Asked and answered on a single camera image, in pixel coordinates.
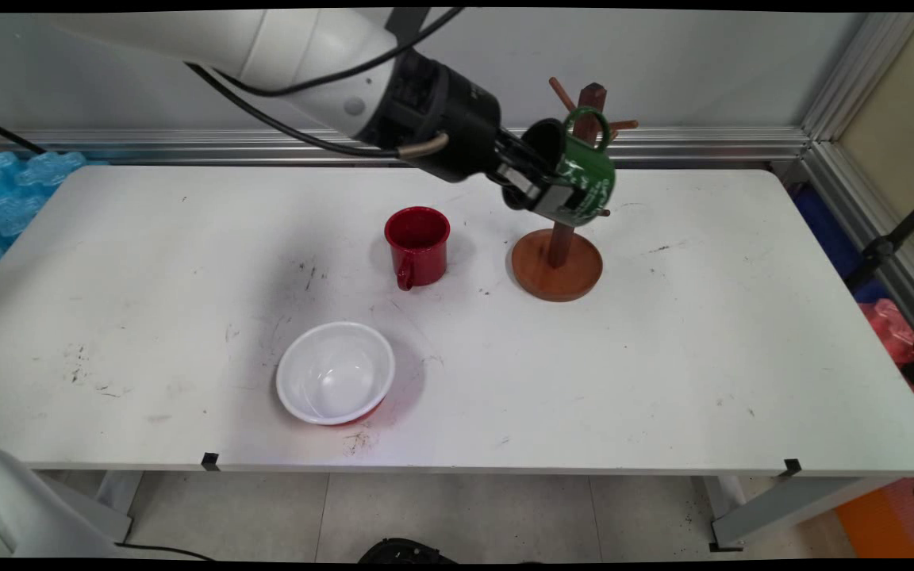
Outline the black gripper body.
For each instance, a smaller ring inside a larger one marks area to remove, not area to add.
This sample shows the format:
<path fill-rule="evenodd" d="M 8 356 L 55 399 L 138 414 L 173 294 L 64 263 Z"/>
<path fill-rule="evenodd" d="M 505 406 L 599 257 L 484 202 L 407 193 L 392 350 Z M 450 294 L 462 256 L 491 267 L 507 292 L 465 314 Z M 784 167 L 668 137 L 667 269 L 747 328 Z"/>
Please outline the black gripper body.
<path fill-rule="evenodd" d="M 403 162 L 459 183 L 483 174 L 497 184 L 501 107 L 487 90 L 417 52 L 394 62 L 380 102 L 380 146 Z"/>

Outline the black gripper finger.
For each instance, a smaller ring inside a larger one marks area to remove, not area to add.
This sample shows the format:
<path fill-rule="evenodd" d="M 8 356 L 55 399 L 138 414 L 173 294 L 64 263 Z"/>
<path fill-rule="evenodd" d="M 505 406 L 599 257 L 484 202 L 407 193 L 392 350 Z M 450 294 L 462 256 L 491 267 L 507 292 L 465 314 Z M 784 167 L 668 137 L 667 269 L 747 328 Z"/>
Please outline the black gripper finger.
<path fill-rule="evenodd" d="M 572 199 L 586 194 L 562 181 L 541 178 L 540 183 L 530 180 L 516 170 L 501 170 L 501 196 L 508 209 L 530 211 L 572 228 L 586 224 L 586 217 L 577 214 L 577 207 L 570 206 Z"/>
<path fill-rule="evenodd" d="M 558 129 L 529 129 L 520 135 L 498 130 L 498 174 L 556 177 L 558 143 Z"/>

